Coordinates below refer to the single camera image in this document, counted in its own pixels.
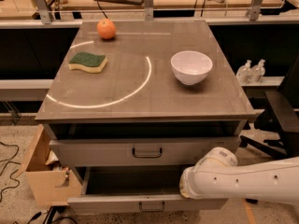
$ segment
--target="sponge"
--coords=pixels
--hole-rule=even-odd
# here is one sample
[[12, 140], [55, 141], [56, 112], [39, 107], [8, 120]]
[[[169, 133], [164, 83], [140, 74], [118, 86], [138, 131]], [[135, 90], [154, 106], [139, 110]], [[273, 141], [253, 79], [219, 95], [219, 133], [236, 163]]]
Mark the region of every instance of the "sponge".
[[70, 70], [82, 70], [88, 73], [100, 73], [107, 63], [106, 55], [94, 55], [89, 52], [78, 52], [69, 61]]

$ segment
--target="closed drawer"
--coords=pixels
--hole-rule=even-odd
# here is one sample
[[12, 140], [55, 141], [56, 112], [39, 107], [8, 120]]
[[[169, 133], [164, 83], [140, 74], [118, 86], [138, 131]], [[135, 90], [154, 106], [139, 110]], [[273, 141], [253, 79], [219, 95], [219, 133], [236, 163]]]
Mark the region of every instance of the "closed drawer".
[[196, 164], [213, 147], [235, 152], [238, 146], [237, 136], [50, 141], [62, 165], [77, 167]]
[[184, 166], [93, 167], [82, 195], [68, 199], [78, 213], [220, 209], [226, 199], [193, 200], [179, 193]]

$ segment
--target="concrete floor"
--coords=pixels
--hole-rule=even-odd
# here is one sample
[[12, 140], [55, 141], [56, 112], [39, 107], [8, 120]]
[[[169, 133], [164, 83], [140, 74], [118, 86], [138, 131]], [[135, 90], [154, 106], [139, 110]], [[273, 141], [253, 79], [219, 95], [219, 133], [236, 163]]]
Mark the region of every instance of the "concrete floor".
[[[21, 162], [22, 157], [28, 148], [36, 126], [32, 116], [23, 116], [22, 120], [15, 126], [10, 124], [10, 117], [0, 118], [0, 141], [11, 147], [0, 146], [0, 161], [10, 158], [16, 151], [12, 145], [17, 145], [20, 149], [15, 158], [15, 162]], [[256, 140], [276, 137], [272, 133], [260, 131], [244, 131], [244, 135], [251, 136]], [[260, 151], [252, 148], [239, 148], [236, 156], [240, 165], [252, 164], [263, 161], [271, 161], [269, 157]], [[5, 162], [0, 162], [0, 172], [2, 172]], [[6, 169], [0, 173], [0, 189], [15, 186], [17, 182], [9, 178], [10, 174], [19, 169], [18, 164], [10, 163]], [[30, 190], [26, 175], [18, 177], [19, 186], [15, 189], [6, 189], [2, 192], [0, 202], [0, 224], [22, 224], [28, 223], [30, 218], [40, 210], [32, 191]], [[43, 223], [46, 214], [30, 223]], [[80, 224], [93, 223], [192, 223], [192, 224], [268, 224], [268, 223], [299, 223], [299, 207], [280, 204], [258, 202], [256, 204], [247, 203], [243, 199], [229, 199], [222, 209], [205, 211], [178, 211], [162, 213], [130, 213], [130, 214], [101, 214], [92, 216], [77, 215], [71, 208], [66, 208], [64, 212], [56, 215], [58, 217], [72, 217]], [[64, 219], [55, 223], [75, 223], [70, 219]]]

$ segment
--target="white bowl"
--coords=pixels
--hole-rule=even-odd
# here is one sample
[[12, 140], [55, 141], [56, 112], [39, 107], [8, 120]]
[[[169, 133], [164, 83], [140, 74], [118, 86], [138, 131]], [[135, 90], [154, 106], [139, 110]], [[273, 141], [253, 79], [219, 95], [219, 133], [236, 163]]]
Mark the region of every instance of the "white bowl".
[[213, 67], [213, 62], [205, 54], [185, 50], [171, 58], [175, 77], [185, 85], [194, 85], [203, 81]]

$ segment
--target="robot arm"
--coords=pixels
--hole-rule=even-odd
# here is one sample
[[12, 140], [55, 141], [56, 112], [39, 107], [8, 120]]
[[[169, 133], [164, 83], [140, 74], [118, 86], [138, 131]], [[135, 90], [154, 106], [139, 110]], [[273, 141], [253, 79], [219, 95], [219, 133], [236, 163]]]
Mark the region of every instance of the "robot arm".
[[215, 147], [185, 169], [179, 187], [186, 198], [248, 198], [299, 204], [299, 157], [237, 166], [235, 155]]

